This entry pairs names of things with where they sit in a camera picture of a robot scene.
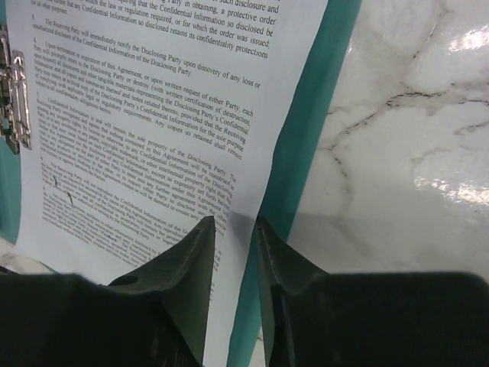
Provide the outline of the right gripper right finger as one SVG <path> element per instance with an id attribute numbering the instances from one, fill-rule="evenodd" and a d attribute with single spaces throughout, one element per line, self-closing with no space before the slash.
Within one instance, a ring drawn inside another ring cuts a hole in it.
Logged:
<path id="1" fill-rule="evenodd" d="M 486 366 L 488 286 L 467 272 L 330 274 L 256 224 L 269 366 Z"/>

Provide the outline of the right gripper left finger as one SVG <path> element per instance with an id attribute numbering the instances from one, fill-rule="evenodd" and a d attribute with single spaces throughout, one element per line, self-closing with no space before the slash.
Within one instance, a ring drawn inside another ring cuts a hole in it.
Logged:
<path id="1" fill-rule="evenodd" d="M 107 285 L 1 271 L 3 366 L 201 366 L 215 220 Z"/>

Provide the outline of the white printed paper files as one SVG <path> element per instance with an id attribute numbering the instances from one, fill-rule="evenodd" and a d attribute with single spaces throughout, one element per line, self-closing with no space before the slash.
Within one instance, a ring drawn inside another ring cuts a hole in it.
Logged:
<path id="1" fill-rule="evenodd" d="M 9 1 L 22 255 L 108 283 L 213 216 L 204 365 L 224 366 L 254 221 L 324 1 Z"/>

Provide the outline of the silver folder clip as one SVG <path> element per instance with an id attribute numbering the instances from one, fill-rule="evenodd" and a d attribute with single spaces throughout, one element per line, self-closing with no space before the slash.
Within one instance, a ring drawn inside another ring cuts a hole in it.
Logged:
<path id="1" fill-rule="evenodd" d="M 22 52 L 11 49 L 8 28 L 1 25 L 1 138 L 13 154 L 32 149 L 28 84 Z"/>

